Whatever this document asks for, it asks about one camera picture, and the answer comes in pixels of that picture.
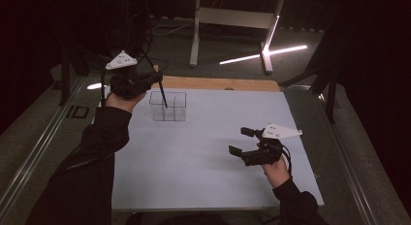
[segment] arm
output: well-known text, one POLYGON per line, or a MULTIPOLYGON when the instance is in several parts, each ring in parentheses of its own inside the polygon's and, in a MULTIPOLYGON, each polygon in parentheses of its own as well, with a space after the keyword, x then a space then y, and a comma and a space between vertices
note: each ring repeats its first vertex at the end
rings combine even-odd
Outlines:
POLYGON ((280 201, 282 225, 326 225, 328 224, 318 213, 318 205, 314 196, 308 192, 300 192, 291 179, 284 158, 272 165, 262 165, 275 197, 280 201))
POLYGON ((96 111, 78 147, 50 178, 26 224, 111 224, 114 153, 128 141, 131 112, 144 94, 124 100, 112 94, 96 111))

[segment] transparent container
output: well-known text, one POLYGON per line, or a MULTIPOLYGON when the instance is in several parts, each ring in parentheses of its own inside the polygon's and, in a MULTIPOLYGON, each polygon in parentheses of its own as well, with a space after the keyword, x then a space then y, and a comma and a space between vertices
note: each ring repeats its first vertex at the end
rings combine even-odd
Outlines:
POLYGON ((155 121, 185 121, 186 93, 165 92, 167 107, 160 91, 152 91, 150 108, 155 121))

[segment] table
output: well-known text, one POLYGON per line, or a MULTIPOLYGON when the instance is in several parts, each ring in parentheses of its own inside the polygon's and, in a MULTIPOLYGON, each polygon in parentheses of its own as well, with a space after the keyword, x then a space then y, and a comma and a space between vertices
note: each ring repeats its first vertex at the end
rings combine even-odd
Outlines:
MULTIPOLYGON (((268 80, 167 77, 163 84, 166 91, 187 93, 186 121, 153 121, 148 96, 136 106, 129 126, 131 141, 116 153, 112 208, 159 211, 277 207, 279 202, 261 167, 245 167, 228 152, 228 145, 244 151, 256 149, 258 140, 242 136, 241 126, 262 129, 271 121, 297 129, 278 85, 268 80), (219 89, 223 81, 235 90, 219 89), (196 89, 187 89, 188 82, 196 89)), ((292 153, 296 185, 310 191, 323 205, 300 137, 281 142, 292 153)))
MULTIPOLYGON (((191 47, 190 66, 197 66, 200 45, 200 22, 234 25, 251 28, 267 29, 267 36, 261 43, 261 56, 264 63, 266 73, 272 73, 272 64, 269 53, 269 45, 271 44, 275 28, 280 18, 280 12, 285 0, 276 0, 277 6, 273 13, 257 13, 235 10, 224 10, 216 8, 201 7, 200 0, 196 0, 196 10, 194 14, 194 38, 191 47)), ((339 3, 340 0, 292 0, 314 3, 339 3)))

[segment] hand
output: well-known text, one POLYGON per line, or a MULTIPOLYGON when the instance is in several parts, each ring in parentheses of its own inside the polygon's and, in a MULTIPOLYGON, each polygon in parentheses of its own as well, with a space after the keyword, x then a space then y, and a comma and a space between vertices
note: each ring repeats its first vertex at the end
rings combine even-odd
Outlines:
POLYGON ((272 188, 280 186, 290 178, 283 156, 281 156, 277 162, 273 164, 265 164, 261 167, 263 167, 264 174, 267 176, 272 188))
POLYGON ((109 97, 106 100, 106 107, 115 107, 122 109, 128 113, 133 112, 133 108, 137 103, 144 98, 146 93, 140 94, 139 96, 132 99, 124 99, 115 95, 114 93, 109 94, 109 97))

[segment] desk leg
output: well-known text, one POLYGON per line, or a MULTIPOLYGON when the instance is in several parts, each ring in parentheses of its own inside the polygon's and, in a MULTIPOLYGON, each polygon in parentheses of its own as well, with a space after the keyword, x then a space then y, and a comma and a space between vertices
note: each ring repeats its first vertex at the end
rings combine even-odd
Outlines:
POLYGON ((266 36, 266 40, 261 44, 261 55, 263 59, 264 68, 267 74, 272 73, 271 58, 269 56, 269 45, 271 44, 272 36, 274 35, 275 27, 277 26, 278 20, 280 19, 281 8, 284 4, 284 0, 279 0, 277 3, 277 8, 273 14, 271 25, 266 36))
POLYGON ((196 67, 197 66, 197 59, 199 57, 199 44, 200 44, 199 12, 200 12, 200 0, 196 0, 196 11, 194 13, 194 38, 193 38, 193 45, 191 46, 190 67, 196 67))

